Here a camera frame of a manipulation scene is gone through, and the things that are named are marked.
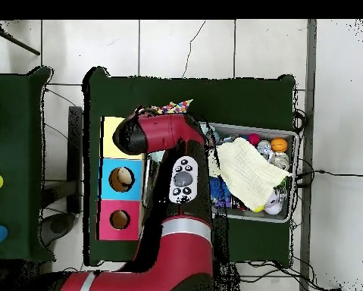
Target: table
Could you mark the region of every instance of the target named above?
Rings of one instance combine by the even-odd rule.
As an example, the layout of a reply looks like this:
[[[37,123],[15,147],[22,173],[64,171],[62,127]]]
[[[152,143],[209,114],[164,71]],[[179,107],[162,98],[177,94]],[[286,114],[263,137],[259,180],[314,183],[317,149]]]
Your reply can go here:
[[[67,210],[81,210],[82,110],[70,108],[67,147],[67,182],[42,188],[41,101],[52,75],[37,67],[27,75],[0,74],[0,225],[8,237],[0,243],[0,259],[49,261],[53,254],[40,241],[40,210],[67,197]]]
[[[286,75],[277,80],[254,78],[158,79],[110,77],[102,67],[84,78],[84,240],[85,261],[132,260],[138,241],[95,239],[96,198],[99,166],[100,117],[126,117],[139,105],[163,106],[194,99],[189,107],[197,120],[219,124],[292,130],[293,87]],[[231,261],[276,260],[289,267],[290,221],[283,224],[229,219]]]

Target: gray bin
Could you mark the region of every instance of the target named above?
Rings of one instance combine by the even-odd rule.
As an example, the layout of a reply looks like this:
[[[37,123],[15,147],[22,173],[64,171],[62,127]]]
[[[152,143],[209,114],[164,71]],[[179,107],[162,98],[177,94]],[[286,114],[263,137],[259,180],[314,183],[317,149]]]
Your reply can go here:
[[[288,196],[283,203],[282,211],[277,215],[269,215],[265,211],[255,213],[252,211],[242,211],[239,209],[226,208],[228,217],[239,220],[264,221],[272,223],[287,222],[290,219],[290,212],[294,199],[295,176],[297,168],[297,158],[299,153],[299,136],[294,132],[288,132],[285,130],[266,130],[255,127],[242,127],[216,123],[209,124],[212,125],[221,136],[230,136],[235,134],[247,135],[255,133],[258,134],[261,139],[266,139],[268,141],[271,141],[275,137],[282,137],[287,141],[288,148],[286,150],[286,153],[289,156],[289,172],[292,173],[292,177],[288,178],[288,180],[286,181],[286,190],[288,191]],[[215,207],[212,207],[213,216],[216,211],[217,209]]]

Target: dark green tablecloth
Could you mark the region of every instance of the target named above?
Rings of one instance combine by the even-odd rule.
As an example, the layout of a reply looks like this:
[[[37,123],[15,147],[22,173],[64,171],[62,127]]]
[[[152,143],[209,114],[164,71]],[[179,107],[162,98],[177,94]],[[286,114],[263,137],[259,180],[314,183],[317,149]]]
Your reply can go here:
[[[41,205],[42,88],[51,76],[47,67],[28,75],[0,74],[0,225],[8,238],[0,258],[47,261],[53,254],[39,241]]]
[[[199,120],[292,130],[293,87],[292,76],[280,77],[278,80],[167,80],[149,77],[109,77],[101,67],[89,71],[84,79],[84,91],[89,93],[90,105],[85,106],[84,123],[90,121],[91,184],[86,189],[86,192],[90,192],[90,262],[94,264],[101,260],[132,260],[138,246],[134,241],[95,240],[101,116],[126,117],[139,105],[163,106],[169,102],[178,103],[194,99],[189,110],[197,115]],[[231,261],[277,260],[284,266],[289,265],[289,222],[273,224],[230,219],[229,243]]]

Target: cloth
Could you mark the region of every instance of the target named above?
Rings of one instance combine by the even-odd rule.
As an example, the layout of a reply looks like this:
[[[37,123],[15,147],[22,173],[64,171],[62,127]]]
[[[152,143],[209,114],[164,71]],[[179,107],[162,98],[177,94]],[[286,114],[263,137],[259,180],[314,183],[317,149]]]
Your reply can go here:
[[[263,156],[243,138],[237,138],[217,147],[220,168],[213,151],[208,156],[209,175],[221,175],[231,194],[252,210],[265,205],[285,177],[284,171],[269,164]]]
[[[170,102],[169,105],[163,107],[151,106],[151,109],[154,109],[159,114],[174,114],[174,113],[186,113],[186,110],[189,107],[189,104],[192,102],[193,99],[179,102],[178,104],[174,104]]]

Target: blue toy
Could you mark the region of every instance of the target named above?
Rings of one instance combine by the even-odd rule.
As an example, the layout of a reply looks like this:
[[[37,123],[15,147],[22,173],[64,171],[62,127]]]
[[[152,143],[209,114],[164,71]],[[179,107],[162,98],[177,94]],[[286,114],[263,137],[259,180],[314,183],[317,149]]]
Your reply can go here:
[[[220,182],[218,177],[209,177],[211,199],[225,200],[231,197],[231,193],[225,182]]]

